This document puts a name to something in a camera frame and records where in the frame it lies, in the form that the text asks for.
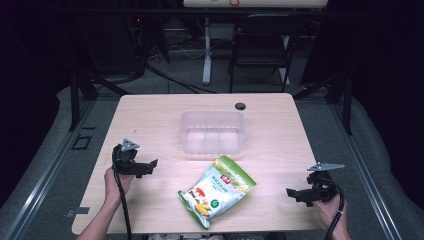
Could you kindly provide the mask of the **green and white snack bag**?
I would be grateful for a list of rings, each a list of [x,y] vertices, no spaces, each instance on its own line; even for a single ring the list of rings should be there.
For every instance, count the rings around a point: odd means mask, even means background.
[[[244,198],[256,182],[226,155],[216,158],[197,182],[178,196],[193,218],[208,230],[211,220]]]

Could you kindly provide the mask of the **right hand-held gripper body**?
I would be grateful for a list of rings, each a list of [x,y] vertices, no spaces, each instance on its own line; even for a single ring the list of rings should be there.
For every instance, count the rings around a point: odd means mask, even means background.
[[[342,195],[342,190],[333,181],[330,170],[343,168],[343,164],[321,163],[308,168],[310,171],[307,177],[307,183],[312,185],[311,193],[306,202],[314,201],[328,202],[333,199],[336,194]]]

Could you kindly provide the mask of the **person's left hand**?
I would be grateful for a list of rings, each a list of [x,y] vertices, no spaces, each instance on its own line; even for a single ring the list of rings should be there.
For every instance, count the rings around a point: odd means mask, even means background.
[[[120,201],[120,190],[124,193],[129,191],[130,185],[134,179],[134,175],[118,175],[116,179],[114,169],[108,168],[105,172],[105,201],[108,204],[117,203]]]

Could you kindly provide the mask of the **white desk top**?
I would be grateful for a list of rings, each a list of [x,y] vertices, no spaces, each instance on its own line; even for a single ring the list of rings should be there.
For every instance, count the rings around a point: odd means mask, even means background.
[[[183,0],[192,8],[325,8],[329,0]]]

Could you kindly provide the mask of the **white desk leg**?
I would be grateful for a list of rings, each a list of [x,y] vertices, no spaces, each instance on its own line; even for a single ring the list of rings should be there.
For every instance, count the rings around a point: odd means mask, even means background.
[[[202,83],[209,85],[211,83],[212,57],[211,57],[211,40],[210,40],[210,22],[208,18],[204,21],[204,40],[205,40],[205,57],[203,67]]]

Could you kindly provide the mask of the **grey tape piece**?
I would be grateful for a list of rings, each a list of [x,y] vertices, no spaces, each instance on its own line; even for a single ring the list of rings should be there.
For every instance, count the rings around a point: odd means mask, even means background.
[[[64,214],[67,218],[74,218],[77,215],[86,215],[89,213],[90,208],[89,207],[76,207],[74,209],[68,209],[66,213]]]

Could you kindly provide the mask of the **black folding chair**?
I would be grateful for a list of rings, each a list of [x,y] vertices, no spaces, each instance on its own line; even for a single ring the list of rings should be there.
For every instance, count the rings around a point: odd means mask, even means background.
[[[234,68],[239,67],[272,68],[272,74],[283,68],[284,92],[295,44],[303,30],[304,23],[296,15],[260,13],[240,18],[232,32],[229,91],[233,92]]]

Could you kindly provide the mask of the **aluminium floor rail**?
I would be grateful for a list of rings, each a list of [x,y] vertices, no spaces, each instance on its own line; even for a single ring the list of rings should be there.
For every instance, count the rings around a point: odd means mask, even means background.
[[[360,179],[361,185],[365,190],[371,207],[379,221],[383,233],[387,240],[403,240],[402,236],[393,221],[392,215],[387,208],[385,201],[380,194],[380,191],[375,184],[373,177],[365,163],[364,157],[355,141],[353,135],[349,135],[342,123],[342,112],[335,105],[328,106],[333,119],[336,121],[337,128],[347,143],[349,151],[353,156],[352,163],[355,167],[357,176]]]
[[[83,103],[73,130],[71,107],[63,103],[39,150],[6,203],[0,208],[0,240],[21,240],[62,169],[95,101]]]

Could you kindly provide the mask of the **black tape floor square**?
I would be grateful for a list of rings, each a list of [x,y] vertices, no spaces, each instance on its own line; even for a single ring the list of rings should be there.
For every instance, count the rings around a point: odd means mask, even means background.
[[[91,136],[84,136],[79,134],[76,138],[76,140],[73,142],[71,149],[72,150],[86,150],[90,143],[91,143],[92,137]]]

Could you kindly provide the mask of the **black metal stand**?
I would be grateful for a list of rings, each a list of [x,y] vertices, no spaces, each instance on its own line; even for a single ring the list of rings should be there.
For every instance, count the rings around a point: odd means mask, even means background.
[[[69,131],[72,132],[76,129],[80,122],[80,96],[83,96],[89,101],[95,101],[98,98],[98,92],[94,87],[94,84],[100,84],[112,92],[123,96],[128,95],[129,92],[121,89],[115,84],[107,81],[99,74],[84,70],[75,70],[72,77],[70,78],[70,96],[71,96],[71,125]]]
[[[336,104],[343,98],[342,126],[347,134],[351,135],[352,109],[352,79],[348,73],[336,73],[322,82],[312,84],[293,96],[294,99],[303,99],[324,86],[329,86],[325,100],[328,104]]]

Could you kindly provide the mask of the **clear plastic storage bin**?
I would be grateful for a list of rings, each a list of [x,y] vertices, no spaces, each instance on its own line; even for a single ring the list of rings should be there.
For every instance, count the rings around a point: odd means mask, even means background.
[[[237,154],[246,139],[244,115],[229,110],[188,110],[181,114],[179,141],[188,154]]]

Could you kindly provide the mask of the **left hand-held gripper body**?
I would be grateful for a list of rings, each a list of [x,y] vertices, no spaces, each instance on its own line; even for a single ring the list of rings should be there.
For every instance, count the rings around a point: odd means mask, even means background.
[[[124,139],[121,144],[113,148],[112,166],[117,173],[121,175],[135,175],[136,169],[149,168],[148,164],[135,162],[138,147],[138,144]]]

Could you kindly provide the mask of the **person's right hand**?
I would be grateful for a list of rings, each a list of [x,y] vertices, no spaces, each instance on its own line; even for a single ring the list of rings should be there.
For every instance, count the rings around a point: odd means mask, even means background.
[[[325,228],[329,228],[334,217],[339,211],[340,195],[336,194],[330,201],[314,201],[313,206],[315,207],[318,216],[323,223]],[[340,217],[335,231],[341,231],[347,229],[347,202],[344,202],[343,214]]]

